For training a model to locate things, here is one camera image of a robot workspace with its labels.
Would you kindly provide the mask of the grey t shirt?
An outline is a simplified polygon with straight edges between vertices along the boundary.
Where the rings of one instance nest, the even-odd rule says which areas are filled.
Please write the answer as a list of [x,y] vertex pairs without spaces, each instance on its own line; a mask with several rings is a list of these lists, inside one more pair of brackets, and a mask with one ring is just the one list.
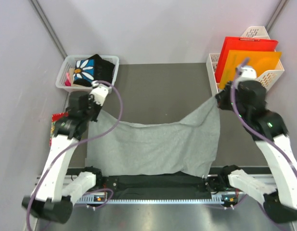
[[98,122],[90,123],[88,136],[85,164],[105,176],[183,172],[205,177],[217,156],[220,114],[213,97],[167,124],[118,122],[101,111]]

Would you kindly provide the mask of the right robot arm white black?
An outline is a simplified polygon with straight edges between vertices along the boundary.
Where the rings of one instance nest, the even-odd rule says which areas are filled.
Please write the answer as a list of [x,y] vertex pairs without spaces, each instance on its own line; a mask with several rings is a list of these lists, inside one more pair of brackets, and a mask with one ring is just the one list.
[[275,223],[297,221],[297,162],[282,117],[266,108],[266,88],[255,80],[229,81],[215,98],[221,110],[235,112],[264,155],[276,186],[266,185],[236,165],[218,174],[219,185],[239,189],[256,200]]

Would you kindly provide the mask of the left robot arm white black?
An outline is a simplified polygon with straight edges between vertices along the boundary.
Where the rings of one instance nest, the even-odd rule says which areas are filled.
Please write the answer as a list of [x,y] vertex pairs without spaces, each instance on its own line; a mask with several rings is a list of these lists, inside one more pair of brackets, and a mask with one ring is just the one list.
[[50,152],[35,190],[22,200],[27,216],[65,224],[77,200],[89,189],[98,191],[103,187],[100,170],[89,167],[72,183],[64,186],[64,179],[71,157],[81,142],[88,122],[96,121],[107,92],[71,93],[69,105],[54,123]]

